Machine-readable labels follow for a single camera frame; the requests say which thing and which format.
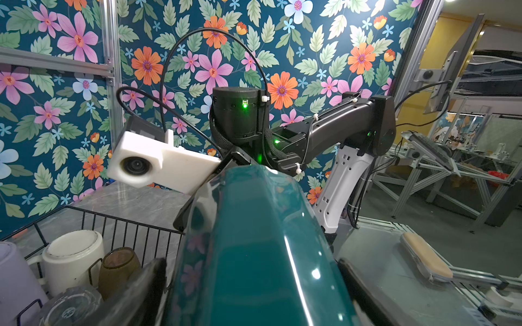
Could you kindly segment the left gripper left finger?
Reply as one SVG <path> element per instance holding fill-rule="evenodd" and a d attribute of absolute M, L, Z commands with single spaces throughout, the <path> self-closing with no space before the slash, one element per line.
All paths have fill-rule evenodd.
<path fill-rule="evenodd" d="M 153 259 L 81 324 L 155 325 L 167 282 L 166 271 L 166 259 Z"/>

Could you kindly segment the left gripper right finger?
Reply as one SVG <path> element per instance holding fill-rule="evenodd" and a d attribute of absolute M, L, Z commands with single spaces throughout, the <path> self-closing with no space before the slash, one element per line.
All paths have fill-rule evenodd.
<path fill-rule="evenodd" d="M 408 325 L 408 316 L 378 286 L 366 280 L 346 259 L 337 262 L 352 302 L 372 325 Z"/>

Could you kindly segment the olive green glass cup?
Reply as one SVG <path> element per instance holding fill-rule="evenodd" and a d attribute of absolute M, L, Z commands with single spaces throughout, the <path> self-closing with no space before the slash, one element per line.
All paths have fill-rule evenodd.
<path fill-rule="evenodd" d="M 107 301 L 140 271 L 141 263 L 132 248 L 121 247 L 109 252 L 102 260 L 99 273 L 98 291 L 103 300 Z"/>

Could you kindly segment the clear glass cup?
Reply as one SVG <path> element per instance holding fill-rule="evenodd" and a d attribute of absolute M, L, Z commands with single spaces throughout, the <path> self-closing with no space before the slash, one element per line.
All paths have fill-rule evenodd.
<path fill-rule="evenodd" d="M 102 303 L 101 294 L 92 286 L 72 287 L 44 304 L 33 325 L 76 325 Z"/>

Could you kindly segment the white mug red inside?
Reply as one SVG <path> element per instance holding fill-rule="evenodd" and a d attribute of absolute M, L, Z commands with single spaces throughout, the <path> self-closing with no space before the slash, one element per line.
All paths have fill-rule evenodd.
<path fill-rule="evenodd" d="M 78 230 L 55 239 L 27 264 L 42 265 L 44 275 L 38 282 L 55 297 L 69 288 L 97 288 L 104 257 L 102 235 L 94 230 Z"/>

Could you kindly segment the cream mug green outside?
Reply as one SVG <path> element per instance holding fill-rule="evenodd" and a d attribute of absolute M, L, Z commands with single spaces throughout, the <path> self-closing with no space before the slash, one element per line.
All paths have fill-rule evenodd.
<path fill-rule="evenodd" d="M 188 211 L 163 325 L 359 325 L 299 184 L 270 168 L 227 169 Z"/>

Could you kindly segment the lavender plastic cup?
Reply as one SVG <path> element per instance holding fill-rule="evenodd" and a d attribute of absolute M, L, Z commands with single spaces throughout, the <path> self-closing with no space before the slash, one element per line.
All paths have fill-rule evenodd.
<path fill-rule="evenodd" d="M 18 247 L 1 243 L 1 324 L 28 325 L 48 301 Z"/>

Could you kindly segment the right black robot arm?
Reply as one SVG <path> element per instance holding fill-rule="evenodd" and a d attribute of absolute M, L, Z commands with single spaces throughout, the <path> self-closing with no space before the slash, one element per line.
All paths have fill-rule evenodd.
<path fill-rule="evenodd" d="M 212 139 L 226 152 L 244 153 L 251 162 L 290 176 L 299 175 L 322 152 L 339 144 L 333 170 L 313 204 L 326 234 L 337 232 L 352 192 L 372 163 L 396 137 L 394 98 L 346 92 L 341 102 L 301 122 L 270 128 L 268 92 L 217 87 L 209 112 Z"/>

